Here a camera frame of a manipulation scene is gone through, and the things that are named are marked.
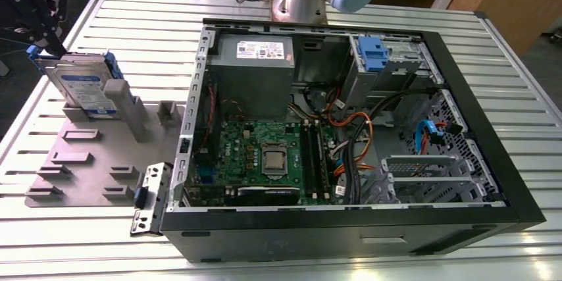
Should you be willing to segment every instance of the aluminum table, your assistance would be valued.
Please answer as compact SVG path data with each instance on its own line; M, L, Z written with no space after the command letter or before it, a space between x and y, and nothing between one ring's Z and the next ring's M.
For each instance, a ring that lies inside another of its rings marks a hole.
M268 4L235 0L90 0L69 51L110 49L145 103L184 102L204 17L267 20ZM131 238L131 207L36 208L24 193L62 125L62 98L42 76L0 144L0 277L167 280L559 280L562 116L498 31L471 12L368 6L328 9L331 24L442 34L547 222L451 254L191 264L165 238Z

